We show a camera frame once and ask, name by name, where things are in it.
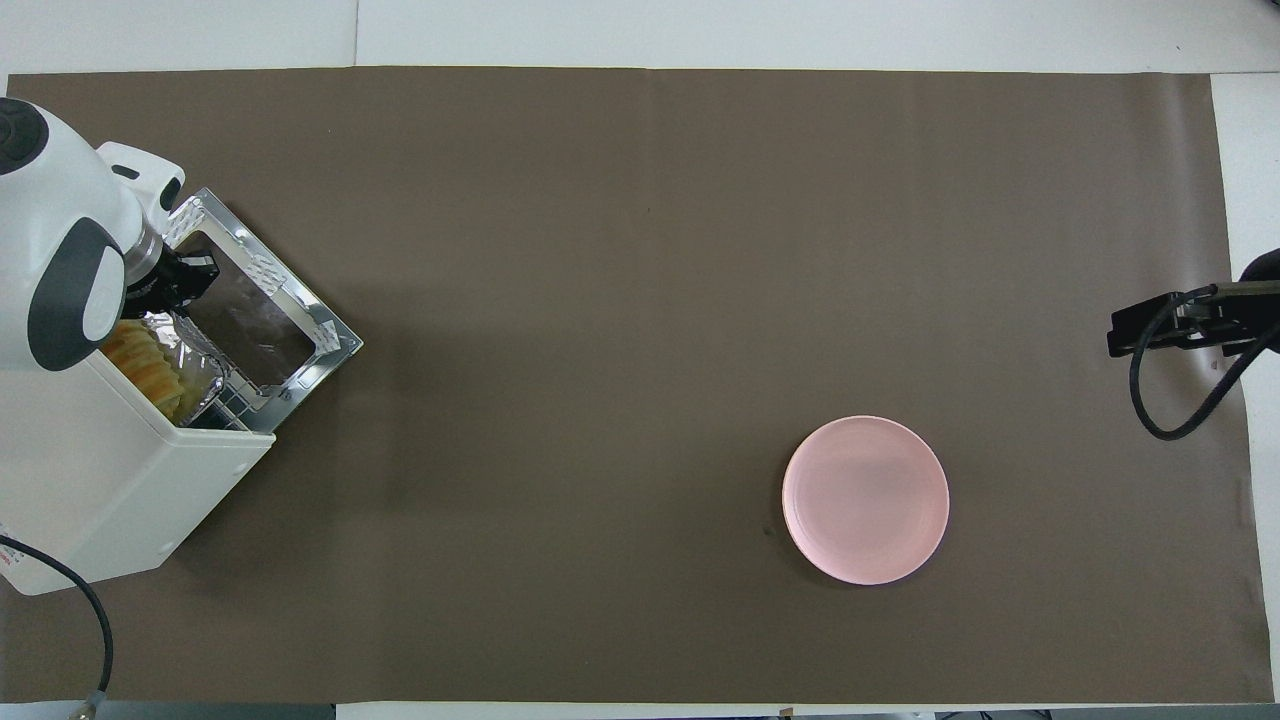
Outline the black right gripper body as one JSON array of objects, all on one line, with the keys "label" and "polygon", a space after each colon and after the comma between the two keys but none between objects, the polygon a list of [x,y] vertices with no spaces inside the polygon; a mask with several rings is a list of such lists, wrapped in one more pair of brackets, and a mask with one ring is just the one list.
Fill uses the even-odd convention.
[{"label": "black right gripper body", "polygon": [[1202,338],[1221,346],[1224,355],[1242,355],[1245,348],[1277,325],[1279,250],[1265,252],[1249,263],[1234,282],[1215,283],[1204,305],[1210,319],[1202,325]]}]

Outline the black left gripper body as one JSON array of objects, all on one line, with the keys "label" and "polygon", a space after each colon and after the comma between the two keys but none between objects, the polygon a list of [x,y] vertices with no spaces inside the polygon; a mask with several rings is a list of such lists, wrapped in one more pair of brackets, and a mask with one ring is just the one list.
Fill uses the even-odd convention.
[{"label": "black left gripper body", "polygon": [[148,313],[180,311],[188,304],[187,265],[177,252],[164,252],[155,266],[124,292],[124,318],[141,319]]}]

